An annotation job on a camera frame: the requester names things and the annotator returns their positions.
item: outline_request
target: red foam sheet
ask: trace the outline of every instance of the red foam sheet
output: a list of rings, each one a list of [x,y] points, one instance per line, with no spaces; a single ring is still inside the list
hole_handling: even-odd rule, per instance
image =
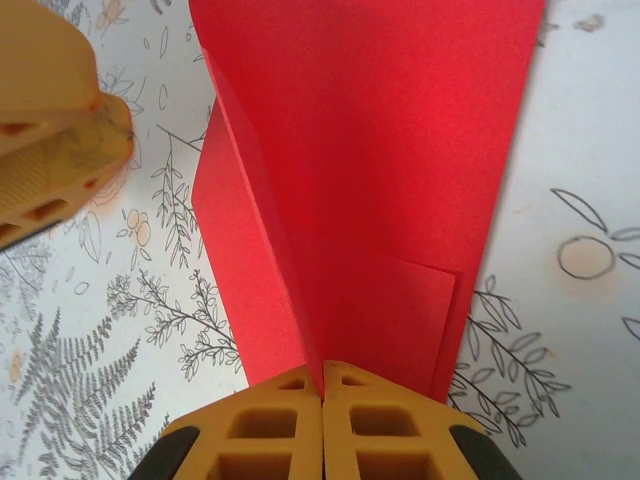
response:
[[[248,382],[313,363],[218,103],[202,158],[192,202]]]
[[[236,194],[256,205],[254,221],[264,226],[261,241],[271,242],[278,271],[279,283],[256,295],[286,290],[289,315],[279,321],[285,330],[297,330],[289,340],[305,361],[346,355],[349,342],[361,342],[353,363],[381,373],[405,352],[419,352],[402,367],[408,373],[401,383],[444,399],[543,2],[191,0],[191,6],[246,174],[245,190]],[[240,130],[246,131],[237,135]],[[203,172],[210,162],[203,153]],[[199,216],[205,203],[215,201],[203,200]],[[209,252],[214,236],[208,227],[202,231]],[[299,235],[310,239],[303,249],[296,246]],[[320,248],[325,241],[353,255]],[[388,321],[370,318],[366,289],[344,292],[353,306],[348,315],[340,313],[342,290],[320,288],[340,272],[366,284],[371,269],[357,257],[372,252],[388,260],[381,265],[395,272],[401,287],[394,291],[393,282],[383,282],[390,292],[383,311],[400,305],[407,293],[418,309],[395,318],[406,334],[384,352],[366,341],[376,322]],[[212,263],[219,276],[220,265],[215,258]],[[331,268],[309,270],[318,265]],[[421,275],[409,273],[415,270]],[[232,289],[220,287],[228,304],[232,294],[225,290]],[[421,289],[425,299],[419,302]],[[445,300],[430,293],[447,290],[451,298],[445,293]],[[450,303],[446,312],[442,302]],[[328,321],[319,312],[339,318]],[[244,313],[229,313],[239,342],[236,325],[243,321],[268,333],[272,320],[258,324]],[[421,327],[442,334],[425,339],[415,335]],[[257,363],[251,357],[279,348],[275,335],[264,338],[262,346],[243,353],[245,368]]]

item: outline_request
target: folded paper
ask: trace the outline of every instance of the folded paper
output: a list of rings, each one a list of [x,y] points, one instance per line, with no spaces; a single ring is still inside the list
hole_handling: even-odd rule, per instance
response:
[[[444,400],[543,2],[191,8],[221,105],[193,203],[249,381],[335,358]]]

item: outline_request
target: leaf drawing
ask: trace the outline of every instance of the leaf drawing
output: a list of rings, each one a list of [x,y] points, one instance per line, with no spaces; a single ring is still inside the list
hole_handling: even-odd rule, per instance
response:
[[[75,228],[78,232],[78,243],[89,258],[96,263],[100,263],[100,253],[102,250],[102,234],[100,232],[100,222],[92,211],[85,210],[84,215],[78,214],[69,220],[63,228],[65,235],[71,233]]]
[[[80,282],[76,285],[76,288],[73,289],[73,292],[76,295],[84,295],[87,290],[89,290],[89,284],[87,282]]]
[[[167,86],[163,83],[160,85],[160,90],[158,90],[158,108],[160,108],[160,110],[167,108],[168,98],[169,92],[167,91]]]
[[[509,350],[511,350],[514,353],[519,352],[527,348],[533,342],[538,340],[541,336],[542,334],[540,332],[527,333],[521,336],[520,338],[516,338],[514,342],[511,344],[511,346],[509,347]]]
[[[640,227],[623,228],[609,235],[611,240],[616,242],[632,242],[640,240]]]
[[[144,271],[136,278],[139,293],[132,290],[127,276],[118,275],[109,282],[107,303],[116,318],[135,316],[138,311],[142,311],[144,316],[152,316],[154,324],[145,329],[147,342],[159,348],[174,334],[183,336],[187,327],[197,328],[199,333],[192,345],[180,344],[182,355],[178,362],[182,364],[181,370],[188,381],[193,379],[204,362],[211,366],[229,366],[237,373],[242,364],[228,321],[220,315],[217,287],[199,270],[194,270],[189,279],[193,282],[190,300],[196,304],[193,313],[183,308],[178,299],[170,301],[169,286],[163,285],[159,277],[150,277]]]
[[[188,255],[191,254],[192,238],[198,232],[198,223],[191,206],[191,186],[184,181],[182,173],[173,165],[173,142],[180,142],[200,153],[200,148],[194,145],[200,139],[187,142],[159,125],[158,128],[169,138],[169,152],[165,166],[151,175],[152,179],[162,178],[162,187],[156,190],[152,199],[160,199],[156,217],[160,218],[161,227],[168,229],[165,251],[171,252],[169,263],[173,265],[178,260],[179,267],[188,268]],[[200,254],[201,246],[198,246],[198,256]]]
[[[602,230],[604,233],[608,233],[609,230],[607,229],[604,220],[602,220],[602,217],[600,217],[598,212],[596,212],[594,208],[582,198],[560,188],[552,188],[551,192],[591,225]]]
[[[122,69],[119,69],[116,66],[110,67],[104,76],[98,76],[100,82],[100,90],[106,93],[110,93],[111,95],[117,95],[121,97],[125,102],[127,102],[127,106],[131,111],[131,116],[135,117],[136,115],[144,112],[144,107],[140,105],[139,100],[144,90],[147,77],[143,77],[142,86],[139,90],[137,89],[137,87],[134,89],[134,91],[138,91],[138,94],[136,95],[135,93],[130,93],[130,91],[135,86],[135,82],[133,80],[125,79],[125,73],[125,67],[122,67]]]
[[[478,360],[478,357],[480,356],[480,339],[478,338],[476,327],[472,323],[467,323],[466,337],[473,359]]]
[[[629,333],[633,335],[636,340],[640,340],[640,320],[623,317],[622,322],[624,323],[624,326],[627,327],[627,330],[629,330]]]
[[[627,265],[631,265],[633,268],[640,270],[640,255],[633,253],[619,253],[618,258]]]
[[[545,366],[549,350],[541,344],[542,333],[521,332],[511,300],[495,293],[496,278],[489,276],[483,286],[485,290],[475,292],[480,301],[467,321],[471,362],[456,364],[449,404],[471,415],[489,434],[508,435],[516,448],[526,447],[525,429],[541,418],[559,418],[556,396],[571,386]],[[640,335],[640,321],[630,325]]]
[[[169,42],[169,27],[165,25],[162,30],[162,38],[160,38],[160,58],[164,57],[167,52],[167,44]]]
[[[153,7],[153,9],[159,13],[160,15],[162,15],[162,9],[160,8],[160,5],[158,4],[158,0],[149,0],[149,2],[151,3],[151,6]],[[171,0],[162,0],[162,2],[164,2],[164,4],[167,7],[171,6]]]
[[[97,370],[112,321],[102,320],[85,338],[60,336],[60,311],[44,335],[40,316],[30,333],[33,348],[16,404],[28,400],[19,459],[39,437],[39,476],[55,478],[71,470],[77,478],[127,478],[141,457],[134,444],[145,432],[155,399],[151,383],[130,403],[114,405],[127,378],[139,340],[123,356]]]

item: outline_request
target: floral patterned surface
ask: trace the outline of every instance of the floral patterned surface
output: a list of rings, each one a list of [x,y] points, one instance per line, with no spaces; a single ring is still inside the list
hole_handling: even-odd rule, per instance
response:
[[[190,203],[215,94],[185,2],[42,3],[90,39],[135,155],[0,253],[0,479],[126,478],[246,387]],[[549,5],[452,381],[525,478],[640,475],[637,7]]]

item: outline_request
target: fern leaf print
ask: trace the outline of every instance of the fern leaf print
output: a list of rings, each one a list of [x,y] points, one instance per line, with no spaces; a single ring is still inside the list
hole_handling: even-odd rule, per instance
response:
[[[126,478],[142,457],[137,440],[147,431],[156,395],[150,382],[133,401],[115,400],[135,366],[140,340],[96,367],[110,340],[112,319],[102,319],[84,337],[61,336],[60,323],[58,310],[44,334],[40,315],[29,335],[32,353],[15,397],[16,404],[27,405],[18,461],[33,447],[42,452],[41,477],[59,478],[64,472],[68,478],[71,471],[86,480]]]

